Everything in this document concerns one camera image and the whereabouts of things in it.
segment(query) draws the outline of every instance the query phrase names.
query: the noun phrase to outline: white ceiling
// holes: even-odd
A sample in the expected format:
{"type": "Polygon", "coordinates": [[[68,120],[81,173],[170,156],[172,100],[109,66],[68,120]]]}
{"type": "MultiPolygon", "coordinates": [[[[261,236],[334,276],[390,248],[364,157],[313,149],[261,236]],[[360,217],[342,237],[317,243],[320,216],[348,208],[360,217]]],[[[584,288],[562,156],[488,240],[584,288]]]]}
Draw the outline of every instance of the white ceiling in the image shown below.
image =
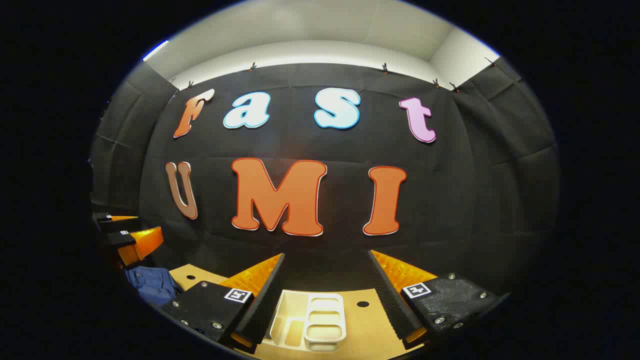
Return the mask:
{"type": "Polygon", "coordinates": [[[453,28],[397,0],[248,0],[175,35],[147,63],[168,79],[232,51],[294,40],[356,42],[429,61],[453,28]]]}

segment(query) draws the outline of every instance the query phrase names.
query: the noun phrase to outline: blue cloth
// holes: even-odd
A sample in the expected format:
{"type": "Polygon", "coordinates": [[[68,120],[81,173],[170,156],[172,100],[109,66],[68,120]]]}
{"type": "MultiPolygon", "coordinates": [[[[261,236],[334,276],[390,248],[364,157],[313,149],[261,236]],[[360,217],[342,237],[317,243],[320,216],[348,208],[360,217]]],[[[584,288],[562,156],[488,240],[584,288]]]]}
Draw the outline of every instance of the blue cloth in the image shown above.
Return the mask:
{"type": "Polygon", "coordinates": [[[163,306],[175,299],[175,281],[165,268],[138,266],[125,270],[125,275],[146,302],[163,306]]]}

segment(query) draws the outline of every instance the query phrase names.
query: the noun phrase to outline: pink letter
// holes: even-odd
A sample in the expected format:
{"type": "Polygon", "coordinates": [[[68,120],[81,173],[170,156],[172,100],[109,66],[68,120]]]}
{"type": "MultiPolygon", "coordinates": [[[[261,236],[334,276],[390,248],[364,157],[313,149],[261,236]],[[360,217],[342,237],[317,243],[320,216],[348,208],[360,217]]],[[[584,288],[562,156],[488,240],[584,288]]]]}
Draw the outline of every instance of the pink letter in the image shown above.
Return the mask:
{"type": "Polygon", "coordinates": [[[406,109],[406,117],[409,119],[409,130],[414,137],[422,142],[434,142],[436,140],[436,132],[427,129],[427,121],[425,116],[431,117],[431,110],[425,108],[420,100],[411,97],[402,100],[400,107],[406,109]]]}

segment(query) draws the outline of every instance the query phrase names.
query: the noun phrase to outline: blue letter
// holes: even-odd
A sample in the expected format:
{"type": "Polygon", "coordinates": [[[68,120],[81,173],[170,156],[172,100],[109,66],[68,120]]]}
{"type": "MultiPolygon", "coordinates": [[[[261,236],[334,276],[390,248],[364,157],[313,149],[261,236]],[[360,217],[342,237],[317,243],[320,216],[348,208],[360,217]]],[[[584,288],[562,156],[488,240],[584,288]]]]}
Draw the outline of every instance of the blue letter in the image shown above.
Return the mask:
{"type": "Polygon", "coordinates": [[[252,92],[238,97],[232,104],[235,109],[225,115],[223,125],[227,129],[235,129],[243,125],[253,129],[264,125],[269,120],[267,106],[270,100],[271,96],[266,92],[252,92]]]}
{"type": "Polygon", "coordinates": [[[316,124],[320,127],[347,129],[360,118],[360,112],[354,106],[360,104],[360,96],[353,90],[322,89],[316,95],[316,104],[322,109],[314,113],[316,124]]]}

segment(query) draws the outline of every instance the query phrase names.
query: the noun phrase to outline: white wall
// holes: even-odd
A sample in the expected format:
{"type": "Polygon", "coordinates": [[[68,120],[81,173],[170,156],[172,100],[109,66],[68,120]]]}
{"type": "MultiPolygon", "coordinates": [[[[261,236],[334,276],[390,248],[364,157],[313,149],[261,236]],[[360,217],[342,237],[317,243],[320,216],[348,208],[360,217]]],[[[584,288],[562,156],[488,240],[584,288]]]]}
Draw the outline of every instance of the white wall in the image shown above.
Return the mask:
{"type": "Polygon", "coordinates": [[[459,86],[487,67],[490,63],[485,57],[495,61],[500,55],[462,29],[454,28],[429,64],[442,75],[438,82],[451,88],[449,82],[459,86]]]}
{"type": "Polygon", "coordinates": [[[444,77],[428,62],[414,56],[373,45],[324,40],[278,42],[233,51],[181,72],[176,75],[173,84],[182,90],[189,85],[189,81],[197,84],[232,72],[248,70],[254,61],[258,67],[290,63],[340,63],[376,69],[382,69],[382,64],[387,63],[391,72],[429,82],[438,78],[443,87],[451,89],[443,81],[444,77]]]}

